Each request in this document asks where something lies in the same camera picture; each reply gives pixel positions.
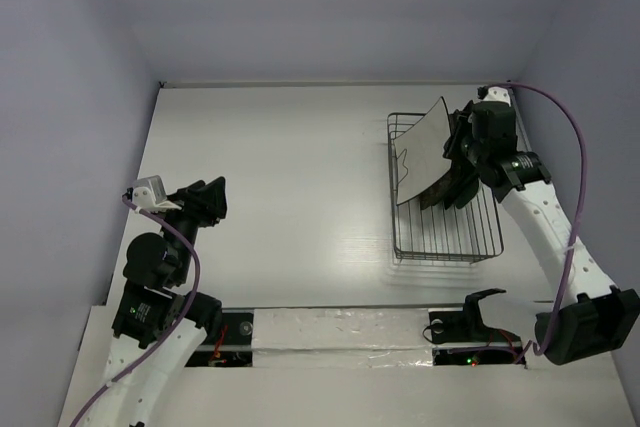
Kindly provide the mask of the white square plate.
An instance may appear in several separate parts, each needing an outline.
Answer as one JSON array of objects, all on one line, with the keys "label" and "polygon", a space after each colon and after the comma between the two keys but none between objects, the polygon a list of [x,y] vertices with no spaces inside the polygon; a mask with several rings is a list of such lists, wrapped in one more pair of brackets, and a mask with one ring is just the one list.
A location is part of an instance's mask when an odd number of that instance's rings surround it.
[{"label": "white square plate", "polygon": [[440,96],[429,111],[393,141],[397,162],[396,204],[418,197],[444,176],[451,161],[443,155],[450,137],[448,111]]}]

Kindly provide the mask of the black floral square plate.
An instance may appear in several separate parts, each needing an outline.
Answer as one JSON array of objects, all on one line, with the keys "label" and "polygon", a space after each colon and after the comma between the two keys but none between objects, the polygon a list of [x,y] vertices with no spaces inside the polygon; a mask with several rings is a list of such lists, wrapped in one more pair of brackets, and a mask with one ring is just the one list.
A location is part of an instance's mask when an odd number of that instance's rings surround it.
[{"label": "black floral square plate", "polygon": [[418,196],[421,210],[426,210],[441,203],[454,189],[462,175],[462,167],[452,163],[448,171]]}]

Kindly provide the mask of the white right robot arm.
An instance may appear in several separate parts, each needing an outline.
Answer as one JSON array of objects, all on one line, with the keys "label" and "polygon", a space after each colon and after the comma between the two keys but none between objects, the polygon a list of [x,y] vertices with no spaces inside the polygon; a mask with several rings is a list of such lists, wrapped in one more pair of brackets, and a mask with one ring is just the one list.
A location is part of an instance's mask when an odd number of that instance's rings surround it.
[{"label": "white right robot arm", "polygon": [[567,217],[559,205],[548,169],[535,153],[519,150],[508,91],[489,88],[454,119],[446,157],[490,189],[557,290],[546,312],[510,299],[502,288],[472,293],[460,315],[462,331],[482,339],[507,330],[555,365],[619,349],[638,319],[639,295],[620,289],[594,261],[577,234],[578,218]]}]

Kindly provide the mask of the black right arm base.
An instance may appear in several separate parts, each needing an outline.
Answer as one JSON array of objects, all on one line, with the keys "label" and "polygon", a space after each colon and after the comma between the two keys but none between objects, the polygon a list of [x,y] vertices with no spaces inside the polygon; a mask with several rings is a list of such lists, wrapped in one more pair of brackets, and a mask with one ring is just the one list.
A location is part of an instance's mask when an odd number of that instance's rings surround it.
[{"label": "black right arm base", "polygon": [[488,344],[496,328],[484,324],[479,302],[489,296],[503,294],[504,289],[492,288],[469,294],[461,307],[430,309],[428,323],[422,335],[433,345],[461,342],[484,342]]}]

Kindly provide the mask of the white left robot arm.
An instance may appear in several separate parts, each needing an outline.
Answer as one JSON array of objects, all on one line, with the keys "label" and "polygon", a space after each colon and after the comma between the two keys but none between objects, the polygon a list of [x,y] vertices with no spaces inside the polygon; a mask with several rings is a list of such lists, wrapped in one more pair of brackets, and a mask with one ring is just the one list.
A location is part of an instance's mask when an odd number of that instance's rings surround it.
[{"label": "white left robot arm", "polygon": [[[136,236],[126,249],[105,392],[84,419],[86,426],[154,425],[189,357],[215,339],[222,325],[221,302],[197,288],[201,263],[195,241],[199,230],[226,217],[225,178],[199,180],[168,194],[159,176],[146,177],[123,200],[160,229]],[[178,293],[187,280],[194,286]]]}]

